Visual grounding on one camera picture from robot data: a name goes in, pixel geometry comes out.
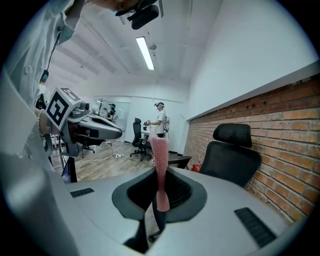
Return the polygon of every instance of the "ceiling light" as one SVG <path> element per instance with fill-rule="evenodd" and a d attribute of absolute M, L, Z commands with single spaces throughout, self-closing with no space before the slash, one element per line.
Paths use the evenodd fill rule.
<path fill-rule="evenodd" d="M 138 45 L 140 47 L 140 50 L 142 52 L 142 55 L 143 55 L 144 60 L 146 62 L 146 65 L 148 66 L 148 69 L 149 70 L 155 70 L 154 64 L 153 64 L 152 59 L 151 59 L 150 52 L 148 50 L 146 38 L 144 36 L 138 37 L 136 39 L 136 42 L 138 43 Z"/>

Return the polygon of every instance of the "ceiling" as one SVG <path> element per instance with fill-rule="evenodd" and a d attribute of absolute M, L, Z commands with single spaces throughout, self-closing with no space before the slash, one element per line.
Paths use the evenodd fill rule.
<path fill-rule="evenodd" d="M 139 75 L 190 83 L 204 52 L 221 0 L 162 0 L 163 17 L 133 30 L 122 20 L 86 4 L 73 37 L 58 46 L 48 82 L 71 86 L 105 74 Z M 155 70 L 148 69 L 136 42 L 145 36 Z"/>

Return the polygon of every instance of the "head-mounted camera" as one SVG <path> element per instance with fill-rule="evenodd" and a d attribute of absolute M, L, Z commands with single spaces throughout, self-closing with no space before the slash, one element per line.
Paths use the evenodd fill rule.
<path fill-rule="evenodd" d="M 131 22 L 131 27 L 134 30 L 138 30 L 159 16 L 159 8 L 153 5 L 156 1 L 157 0 L 141 0 L 132 9 L 118 11 L 115 16 L 122 16 L 131 12 L 134 13 L 127 19 Z"/>

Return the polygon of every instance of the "white t-shirt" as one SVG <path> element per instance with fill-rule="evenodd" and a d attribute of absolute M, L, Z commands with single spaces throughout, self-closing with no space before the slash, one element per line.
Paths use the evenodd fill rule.
<path fill-rule="evenodd" d="M 164 130 L 164 121 L 165 121 L 165 119 L 166 119 L 166 113 L 163 110 L 161 110 L 159 112 L 158 117 L 157 117 L 157 121 L 162 121 L 162 122 L 155 126 L 154 131 L 155 131 L 156 134 L 164 134 L 165 133 L 165 130 Z"/>

